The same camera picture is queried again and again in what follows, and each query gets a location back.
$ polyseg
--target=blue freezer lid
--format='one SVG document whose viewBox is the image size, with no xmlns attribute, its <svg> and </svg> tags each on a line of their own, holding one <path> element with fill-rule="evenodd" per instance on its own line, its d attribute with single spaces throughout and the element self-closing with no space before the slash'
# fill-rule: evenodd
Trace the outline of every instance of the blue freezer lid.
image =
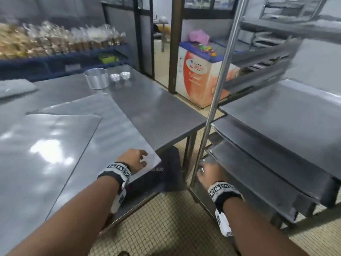
<svg viewBox="0 0 341 256">
<path fill-rule="evenodd" d="M 179 46 L 211 63 L 217 63 L 217 62 L 223 61 L 224 53 L 226 49 L 226 47 L 220 44 L 217 44 L 215 42 L 209 42 L 208 46 L 212 47 L 213 51 L 216 53 L 216 56 L 213 57 L 211 56 L 211 54 L 201 51 L 199 48 L 199 43 L 197 42 L 190 42 L 190 41 L 180 42 Z"/>
</svg>

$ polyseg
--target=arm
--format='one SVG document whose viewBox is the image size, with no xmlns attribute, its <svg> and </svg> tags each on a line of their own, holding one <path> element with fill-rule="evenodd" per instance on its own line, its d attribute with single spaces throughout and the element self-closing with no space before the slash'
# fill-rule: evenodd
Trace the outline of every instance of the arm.
<svg viewBox="0 0 341 256">
<path fill-rule="evenodd" d="M 205 163 L 204 173 L 198 172 L 201 184 L 208 189 L 217 181 L 226 181 L 219 165 Z M 223 204 L 238 248 L 243 256 L 308 256 L 271 224 L 252 211 L 240 198 L 229 198 Z"/>
<path fill-rule="evenodd" d="M 129 149 L 117 161 L 129 165 L 132 174 L 146 166 L 144 150 Z M 86 256 L 103 227 L 119 190 L 115 178 L 103 176 L 86 187 L 7 256 Z"/>
</svg>

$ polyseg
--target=table leg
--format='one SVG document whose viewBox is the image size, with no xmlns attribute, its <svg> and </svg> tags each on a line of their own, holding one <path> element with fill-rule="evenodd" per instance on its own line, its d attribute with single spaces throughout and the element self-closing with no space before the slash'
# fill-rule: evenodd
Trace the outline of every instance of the table leg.
<svg viewBox="0 0 341 256">
<path fill-rule="evenodd" d="M 192 154 L 194 150 L 195 139 L 196 139 L 196 133 L 197 132 L 187 137 L 185 154 L 183 155 L 183 163 L 182 163 L 184 177 L 187 176 L 189 172 L 189 167 L 190 167 L 191 158 L 192 158 Z"/>
<path fill-rule="evenodd" d="M 166 35 L 165 35 L 165 24 L 162 24 L 162 37 L 161 37 L 161 52 L 165 51 L 165 42 L 166 42 Z"/>
</svg>

